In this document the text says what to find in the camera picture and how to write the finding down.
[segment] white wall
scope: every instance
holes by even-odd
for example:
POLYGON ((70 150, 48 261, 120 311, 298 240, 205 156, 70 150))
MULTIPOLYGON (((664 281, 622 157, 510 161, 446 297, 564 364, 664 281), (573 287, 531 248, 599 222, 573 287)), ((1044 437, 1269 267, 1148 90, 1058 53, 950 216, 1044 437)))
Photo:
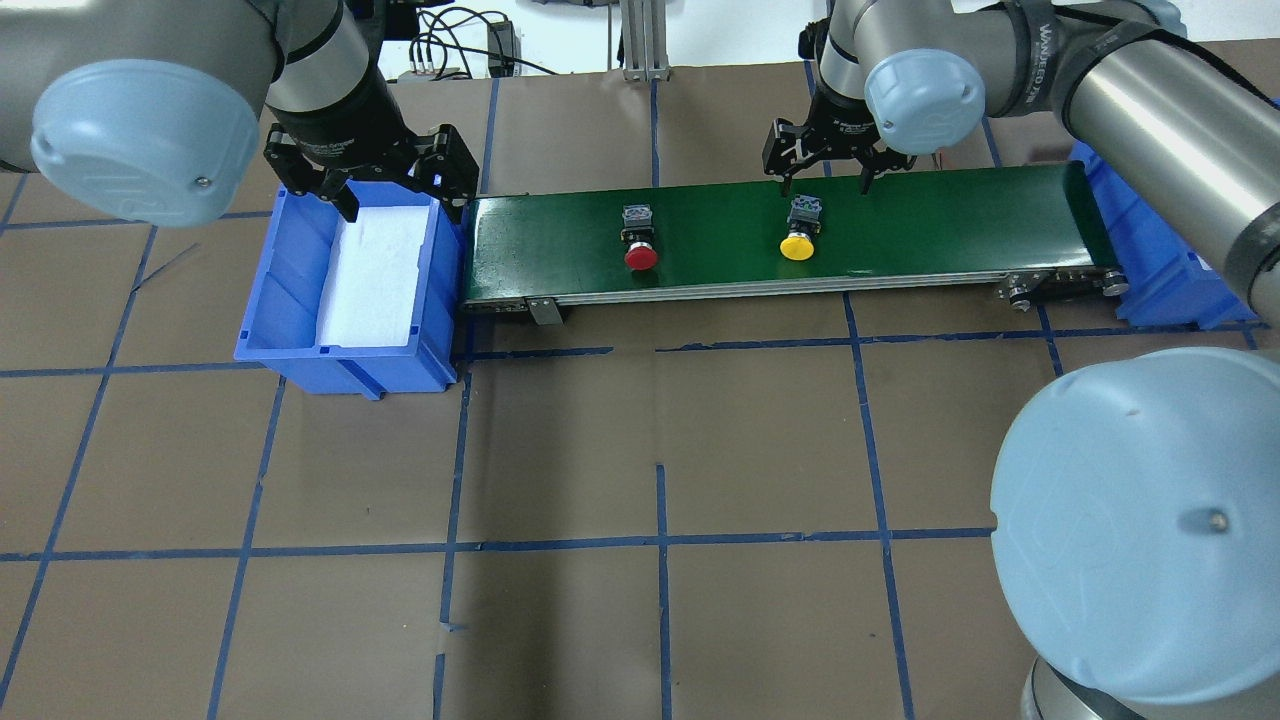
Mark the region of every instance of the white wall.
MULTIPOLYGON (((960 10, 974 10, 993 0, 952 3, 960 10)), ((1174 0, 1174 4, 1181 8, 1192 40, 1280 37, 1280 0, 1174 0)), ((608 59, 620 29, 617 8, 582 8, 557 0, 547 5, 534 0, 461 0, 454 5, 508 13, 520 35, 524 58, 553 70, 585 73, 612 67, 608 59), (612 36, 608 31, 611 8, 612 36)), ((826 0, 667 0, 667 54, 673 65, 795 60, 796 35, 805 23, 826 15, 826 0)), ((462 17, 461 13, 451 14, 462 17)), ((486 47, 480 23, 468 23, 457 33, 463 45, 486 47)), ((384 74, 396 77, 408 70, 407 45, 389 42, 384 46, 379 61, 384 74)), ((485 59, 471 58, 476 76, 483 77, 485 59)))

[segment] blue storage bin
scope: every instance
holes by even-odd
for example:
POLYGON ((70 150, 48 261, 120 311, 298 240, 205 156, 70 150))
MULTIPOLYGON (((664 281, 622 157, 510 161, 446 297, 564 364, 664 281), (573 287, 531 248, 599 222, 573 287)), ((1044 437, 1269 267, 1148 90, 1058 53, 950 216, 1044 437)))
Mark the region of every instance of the blue storage bin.
POLYGON ((316 318, 340 220, 311 195, 280 190, 250 293, 236 359, 261 363, 317 393, 442 392, 457 380, 449 363, 458 299, 460 231, 435 199, 392 183, 349 183, 361 208, 430 206, 419 256, 410 342, 401 347, 316 345, 316 318))
POLYGON ((1196 323, 1206 329, 1257 319, 1092 147, 1078 142, 1071 160, 1084 163, 1116 259, 1129 278, 1116 316, 1135 327, 1196 323))

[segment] blue tape grid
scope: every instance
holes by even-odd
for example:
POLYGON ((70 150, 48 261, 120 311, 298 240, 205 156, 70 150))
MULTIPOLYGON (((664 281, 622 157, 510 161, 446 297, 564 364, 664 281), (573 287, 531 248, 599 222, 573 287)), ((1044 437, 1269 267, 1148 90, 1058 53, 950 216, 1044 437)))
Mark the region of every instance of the blue tape grid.
POLYGON ((671 575, 667 568, 667 466, 658 478, 658 657, 662 667, 662 720, 672 720, 671 698, 671 575))
POLYGON ((227 678, 227 659, 232 651, 232 634, 236 632, 236 615, 239 611, 241 596, 244 592, 244 571, 248 569, 250 550, 253 547, 253 530, 257 529, 257 511, 262 505, 262 478, 271 464, 271 448, 275 446, 275 429, 280 421, 280 406, 284 404, 284 378, 275 384, 275 400, 271 402, 271 415, 266 423, 266 438, 262 441, 262 455, 257 465, 257 480, 253 483, 253 497, 248 506, 248 519, 244 521, 244 538, 241 541, 236 579, 232 583, 232 597, 227 603, 227 621, 223 624, 223 642, 218 648, 218 664, 214 666, 214 684, 209 691, 209 712, 206 720, 218 717, 218 705, 223 698, 223 680, 227 678))
MULTIPOLYGON (((812 64, 805 63, 805 76, 809 83, 810 94, 814 92, 814 77, 812 64)), ((481 192, 488 191, 489 174, 490 174, 490 159, 494 138, 494 119, 498 110, 498 86, 499 81, 494 81, 490 91, 489 102, 489 126, 485 136, 485 156, 484 156, 484 169, 481 176, 481 192)), ((658 158, 658 85, 653 83, 650 90, 652 100, 652 151, 653 151, 653 184, 657 187, 660 181, 659 176, 659 158, 658 158)), ((996 147, 995 137, 991 133, 989 123, 983 123, 983 129, 987 136, 987 142, 992 152, 992 161, 996 167, 1001 167, 1001 159, 998 149, 996 147)), ((824 163, 824 173, 831 176, 831 164, 824 163)), ((19 195, 26 184, 27 178, 22 177, 18 182, 18 187, 12 196, 8 206, 5 208, 4 215, 0 217, 0 236, 4 234, 5 229, 41 229, 41 228, 74 228, 74 227, 96 227, 96 225, 115 225, 115 224, 141 224, 129 220, 72 220, 72 222, 44 222, 44 223, 18 223, 12 224, 9 220, 14 214, 17 208, 19 195)), ((270 213, 229 213, 223 217, 223 219, 237 219, 237 218, 265 218, 270 217, 270 213)), ((155 242, 156 229, 152 228, 147 238, 146 250, 138 264, 138 270, 134 278, 134 284, 142 278, 142 273, 146 269, 147 259, 150 256, 151 249, 155 242)), ((662 715, 663 720, 671 720, 672 717, 672 683, 671 683, 671 607, 669 607, 669 578, 667 566, 667 552, 671 546, 700 546, 700 544, 763 544, 763 543, 792 543, 792 542, 879 542, 883 550, 883 570, 886 579, 886 600, 890 610, 890 619, 893 630, 893 646, 895 655, 899 665, 899 679, 900 689, 902 693, 904 715, 908 720, 914 720, 914 703, 911 698, 910 676, 908 673, 906 664, 906 648, 902 630, 901 611, 899 609, 896 579, 893 575, 893 561, 892 561, 892 541, 895 539, 959 539, 959 538, 986 538, 993 532, 993 528, 920 528, 920 529, 891 529, 887 516, 887 510, 884 507, 883 488, 881 486, 878 455, 876 452, 876 438, 874 438, 874 425, 872 420, 870 404, 867 396, 867 383, 865 374, 863 372, 861 360, 861 346, 876 345, 876 343, 908 343, 908 342, 927 342, 927 341, 945 341, 945 342, 966 342, 966 341, 991 341, 991 340, 1034 340, 1043 338, 1046 341, 1050 357, 1053 363, 1053 369, 1056 374, 1062 373, 1061 359, 1057 352, 1056 340, 1060 337, 1112 337, 1112 336, 1135 336, 1135 334, 1176 334, 1176 333, 1190 333, 1198 332, 1189 327, 1164 327, 1164 328, 1097 328, 1097 329, 1071 329, 1071 331, 1055 331, 1050 322, 1048 314, 1039 309, 1039 331, 1018 331, 1018 332, 1004 332, 1004 333, 947 333, 947 334, 933 334, 933 336, 877 336, 877 337, 861 337, 858 333, 856 320, 852 311, 852 305, 849 300, 849 293, 844 295, 844 304, 846 311, 846 320, 849 324, 849 337, 837 338, 804 338, 804 340, 783 340, 783 341, 749 341, 749 342, 721 342, 721 343, 692 343, 682 347, 663 348, 658 352, 691 352, 691 351, 724 351, 724 350, 756 350, 756 348, 787 348, 787 347, 831 347, 831 346, 849 346, 852 351, 854 366, 855 366, 855 380, 858 383, 859 392, 859 405, 863 414, 863 427, 864 427, 864 441, 868 447, 868 461, 872 470, 872 486, 873 496, 876 500, 876 512, 877 512, 877 528, 874 530, 844 530, 844 532, 822 532, 822 533, 733 533, 733 534, 687 534, 687 536, 672 536, 667 532, 667 486, 666 486, 666 469, 659 465, 657 468, 657 492, 658 492, 658 533, 655 536, 630 536, 630 537, 603 537, 603 538, 579 538, 579 539, 561 539, 561 541, 535 541, 535 542, 474 542, 474 543, 460 543, 457 542, 457 525, 460 515, 460 501, 462 492, 462 470, 463 460, 466 452, 466 428, 467 428, 467 415, 471 396, 471 374, 466 373, 463 377, 463 398, 460 410, 458 421, 458 441, 454 457, 454 478, 453 478, 453 492, 451 497, 451 510, 449 510, 449 533, 448 541, 443 543, 403 543, 403 544, 371 544, 371 546, 328 546, 328 547, 253 547, 253 530, 256 528, 257 512, 262 497, 262 478, 266 474, 269 466, 271 447, 274 445, 275 429, 278 425, 280 407, 283 404, 284 380, 280 379, 276 387, 275 401, 271 409, 271 416, 268 424, 266 438, 264 439, 262 457, 259 468, 259 478, 255 484, 253 496, 250 506, 248 518, 246 520, 244 536, 238 548, 169 548, 169 550, 110 550, 110 551, 69 551, 59 552, 55 551, 58 533, 60 532, 61 523, 65 518, 67 509, 70 502, 72 493, 74 491, 76 480, 78 478, 79 469, 83 464, 84 454, 92 436, 93 425, 97 419, 99 411, 102 405, 102 398, 105 396, 106 386, 110 377, 115 374, 145 374, 145 373, 187 373, 187 372, 211 372, 211 370, 255 370, 262 366, 257 363, 212 363, 212 364, 191 364, 191 365, 146 365, 146 366, 116 366, 115 357, 119 351, 120 342, 124 336, 125 325, 128 318, 132 313, 136 293, 131 293, 129 300, 125 305, 124 313, 118 327, 116 337, 111 347, 111 355, 108 364, 101 368, 64 368, 64 369, 31 369, 31 370, 3 370, 0 372, 0 378, 20 378, 20 377, 67 377, 67 375, 100 375, 101 382, 99 383, 97 395, 95 396, 93 405, 90 410, 88 419, 86 420, 84 432, 81 437, 79 447, 77 448, 76 460, 73 462, 67 486, 64 487, 63 497, 59 503, 58 512, 54 519, 52 528, 50 530, 49 538, 46 541, 45 548, 41 552, 28 552, 28 553, 0 553, 0 562, 37 562, 38 569, 36 571, 36 579, 32 585, 31 594, 28 596, 27 606, 23 612, 22 621, 19 624, 18 633, 14 638, 13 648, 9 655, 8 664, 5 666, 5 673, 3 680, 0 680, 0 707, 4 705, 9 684, 13 679, 13 673, 17 666, 17 660, 26 638, 26 634, 31 625, 31 619, 40 596, 40 591, 44 584, 45 575, 47 573, 49 565, 52 562, 63 561, 93 561, 93 560, 173 560, 173 559, 237 559, 237 571, 233 583, 232 597, 228 603, 228 615, 224 624, 223 642, 219 648, 219 657, 215 669, 214 684, 210 691, 210 703, 207 717, 214 719, 218 714, 218 706, 221 694, 221 685, 225 679, 227 659, 230 651, 230 643, 234 633, 236 615, 238 611, 239 598, 243 593, 243 582, 247 564, 252 557, 329 557, 329 556, 357 556, 357 555, 402 555, 402 553, 443 553, 444 555, 444 578, 442 583, 442 602, 440 602, 440 621, 448 628, 449 614, 452 606, 452 588, 453 588, 453 568, 457 553, 460 552, 543 552, 543 551, 559 551, 559 550, 582 550, 582 548, 613 548, 613 547, 657 547, 659 551, 659 634, 660 634, 660 664, 662 664, 662 715)), ((1217 328, 1211 332, 1240 332, 1251 348, 1257 348, 1257 341, 1253 337, 1254 329, 1266 328, 1261 323, 1238 323, 1234 325, 1228 325, 1217 328)), ((467 361, 492 361, 492 360, 522 360, 522 359, 536 359, 536 357, 575 357, 575 356, 596 356, 607 355, 612 352, 612 347, 584 347, 584 348, 558 348, 547 351, 513 351, 513 352, 474 352, 472 341, 468 340, 467 351, 463 356, 467 361)), ((445 655, 440 653, 435 659, 435 673, 433 678, 434 689, 434 702, 433 702, 433 717, 439 719, 442 712, 442 697, 444 688, 444 671, 445 671, 445 655)))
MULTIPOLYGON (((10 200, 10 206, 5 211, 5 218, 12 217, 13 206, 18 202, 18 196, 22 193, 22 188, 27 178, 19 181, 18 188, 14 191, 14 196, 10 200)), ((155 247, 157 228, 152 225, 151 232, 147 233, 146 246, 142 249, 142 256, 138 259, 137 270, 133 274, 133 284, 129 287, 136 288, 142 281, 143 273, 147 269, 147 260, 151 258, 151 249, 155 247)), ((124 311, 120 313, 120 322, 115 328, 115 338, 111 341, 111 352, 106 360, 106 369, 115 365, 115 357, 120 352, 120 342, 124 341, 124 329, 129 324, 129 315, 133 313, 133 304, 137 300, 137 291, 131 291, 129 297, 124 304, 124 311)), ((106 396, 106 386, 111 379, 109 373, 104 373, 101 380, 97 383, 97 393, 93 396, 93 405, 90 407, 88 418, 84 420, 84 432, 81 433, 79 446, 76 448, 76 459, 72 461, 72 469, 67 477, 67 484, 63 486, 63 495, 58 503, 58 511, 54 515, 54 523, 49 529, 49 537, 45 541, 45 550, 40 556, 40 565, 36 570, 35 582, 31 585, 31 593, 27 596, 27 605, 22 612, 22 620, 18 624, 18 632, 14 635, 13 646, 9 651, 9 660, 5 662, 4 676, 0 678, 0 708, 4 707, 5 698, 9 696, 9 684, 13 682, 14 670, 18 666, 18 656, 22 653, 22 646, 27 639, 27 632, 31 629, 31 618, 36 612, 36 602, 40 600, 40 591, 45 587, 45 575, 49 571, 49 564, 52 561, 54 547, 58 544, 58 534, 61 532, 63 521, 67 519, 67 509, 72 502, 72 493, 76 491, 76 482, 79 479, 79 470, 84 464, 84 454, 88 450, 90 438, 93 436, 93 424, 97 421, 99 411, 102 409, 102 398, 106 396)))
POLYGON ((879 533, 881 552, 884 568, 884 592, 888 600, 888 619, 893 632, 893 655, 897 657, 897 682, 902 693, 902 715, 915 720, 915 702, 911 698, 911 678, 906 665, 906 638, 902 633, 902 612, 897 602, 897 579, 893 574, 893 537, 888 524, 888 511, 884 507, 884 488, 881 483, 879 455, 876 450, 876 428, 872 421, 870 398, 867 393, 867 373, 863 365, 863 348, 858 342, 858 319, 849 293, 844 293, 845 322, 849 324, 849 341, 854 351, 854 379, 858 384, 858 406, 863 416, 863 438, 867 443, 867 462, 870 466, 872 497, 876 500, 876 529, 879 533))

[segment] black cable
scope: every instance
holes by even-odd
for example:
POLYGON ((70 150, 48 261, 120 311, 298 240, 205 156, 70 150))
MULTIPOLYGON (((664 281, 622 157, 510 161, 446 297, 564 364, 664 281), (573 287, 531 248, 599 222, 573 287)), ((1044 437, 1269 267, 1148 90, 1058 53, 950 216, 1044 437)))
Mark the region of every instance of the black cable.
MULTIPOLYGON (((511 22, 511 17, 507 15, 507 13, 503 13, 502 10, 481 10, 481 12, 477 13, 477 12, 472 10, 471 8, 453 6, 453 8, 445 8, 444 10, 440 10, 440 17, 443 18, 444 15, 447 15, 451 12, 458 12, 458 13, 466 13, 467 14, 467 19, 465 19, 465 20, 454 24, 454 26, 451 26, 451 27, 462 27, 463 24, 466 24, 466 23, 468 23, 468 22, 471 22, 474 19, 475 20, 480 20, 480 22, 484 23, 485 32, 486 32, 485 37, 492 36, 493 40, 494 40, 494 42, 498 45, 498 61, 499 63, 502 63, 503 65, 506 65, 511 60, 511 58, 513 58, 513 53, 515 53, 516 49, 511 47, 509 50, 512 50, 512 53, 507 53, 508 49, 503 47, 503 45, 502 45, 502 36, 498 35, 498 31, 493 27, 493 23, 488 18, 485 18, 485 15, 498 15, 498 17, 502 18, 503 22, 509 23, 511 22)), ((458 45, 458 46, 462 45, 458 41, 457 36, 453 37, 453 42, 454 42, 454 45, 458 45)))
MULTIPOLYGON (((424 18, 430 18, 431 23, 428 26, 425 35, 428 37, 435 37, 436 24, 439 24, 440 26, 439 29, 443 29, 444 32, 448 32, 449 37, 453 38, 454 45, 457 45, 457 44, 460 44, 460 41, 458 41, 457 33, 454 33, 453 29, 456 27, 461 26, 462 23, 457 23, 457 24, 451 26, 451 24, 445 23, 443 18, 444 18, 444 14, 448 10, 458 10, 458 9, 461 9, 461 8, 445 8, 445 10, 443 10, 440 13, 431 13, 429 10, 419 10, 419 13, 417 13, 419 24, 421 27, 422 19, 424 18)), ((424 67, 428 63, 430 63, 433 65, 435 64, 435 58, 431 56, 433 54, 431 54, 431 45, 430 44, 426 44, 426 63, 422 61, 422 45, 421 44, 410 44, 410 49, 408 49, 408 51, 410 51, 410 63, 413 61, 413 49, 415 47, 417 49, 417 60, 419 60, 420 64, 422 64, 424 67)), ((440 59, 440 68, 435 73, 435 79, 440 79, 440 77, 444 74, 444 70, 449 65, 449 50, 448 50, 448 47, 443 47, 443 50, 444 50, 444 58, 440 59)), ((471 76, 472 74, 471 73, 471 64, 467 61, 467 56, 465 54, 461 54, 461 53, 460 53, 460 56, 462 58, 462 67, 466 70, 467 76, 471 76)))
MULTIPOLYGON (((429 45, 435 45, 435 46, 439 46, 439 47, 452 47, 452 49, 462 51, 462 53, 476 53, 477 55, 485 55, 485 56, 489 56, 489 58, 503 59, 503 55, 499 55, 497 53, 490 53, 488 50, 480 50, 479 47, 463 47, 461 45, 449 45, 449 44, 442 41, 442 40, 438 40, 435 37, 428 37, 425 35, 415 37, 413 42, 426 42, 429 45)), ((530 63, 529 60, 525 60, 522 58, 506 58, 506 59, 509 60, 509 61, 512 61, 512 63, 517 63, 517 64, 521 64, 521 65, 527 65, 530 68, 534 68, 535 70, 544 72, 544 73, 547 73, 549 76, 558 76, 559 74, 556 70, 547 69, 547 68, 539 65, 538 63, 530 63)))
MULTIPOLYGON (((498 15, 498 17, 500 17, 503 19, 503 22, 511 22, 511 17, 507 15, 507 13, 504 13, 502 10, 481 10, 481 12, 477 13, 477 12, 470 9, 470 8, 460 8, 460 6, 445 8, 445 9, 440 10, 439 13, 431 13, 429 10, 419 10, 417 17, 419 17, 419 22, 420 23, 425 18, 430 18, 431 22, 428 26, 426 32, 419 35, 410 44, 410 50, 408 50, 410 51, 410 64, 413 63, 413 55, 416 53, 419 64, 426 67, 428 63, 430 63, 430 64, 434 65, 435 64, 435 59, 433 58, 431 45, 438 45, 438 46, 440 46, 440 49, 444 50, 444 58, 440 60, 440 68, 439 68, 439 70, 436 70, 436 74, 435 74, 434 79, 442 79, 443 76, 444 76, 444 70, 448 68, 448 63, 449 63, 449 50, 448 49, 449 47, 454 47, 454 49, 461 49, 462 47, 462 44, 458 40, 457 33, 454 33, 453 31, 456 28, 460 28, 460 27, 465 26, 466 23, 468 23, 471 20, 480 20, 480 22, 483 22, 485 24, 486 32, 489 35, 492 35, 494 37, 494 40, 497 41, 497 44, 498 44, 498 58, 499 58, 499 60, 503 64, 506 64, 508 60, 511 60, 511 58, 508 56, 508 54, 506 51, 507 49, 502 46, 502 38, 497 33, 497 31, 494 29, 493 23, 488 18, 485 18, 485 15, 498 15), (457 23, 449 24, 449 23, 445 22, 444 18, 451 12, 462 12, 462 13, 466 13, 467 17, 465 19, 457 22, 457 23), (453 45, 451 46, 451 45, 447 45, 443 41, 440 41, 439 37, 436 37, 436 32, 438 31, 448 32, 449 36, 453 38, 453 45), (422 58, 422 45, 426 45, 426 59, 425 60, 422 58)), ((468 77, 474 77, 474 73, 471 72, 471 64, 467 61, 466 54, 465 53, 460 53, 460 55, 462 56, 462 65, 466 69, 466 74, 468 77)))

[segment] conveyor belt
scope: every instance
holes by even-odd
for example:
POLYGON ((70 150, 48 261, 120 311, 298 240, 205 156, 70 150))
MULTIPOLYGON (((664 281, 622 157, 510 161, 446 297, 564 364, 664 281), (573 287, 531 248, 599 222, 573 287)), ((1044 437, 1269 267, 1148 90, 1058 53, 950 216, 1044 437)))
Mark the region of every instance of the conveyor belt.
POLYGON ((982 283, 1011 272, 1115 265, 1079 164, 795 182, 820 197, 808 261, 786 260, 790 200, 774 182, 476 201, 465 306, 558 305, 982 283), (623 264, 622 208, 649 204, 659 265, 623 264))

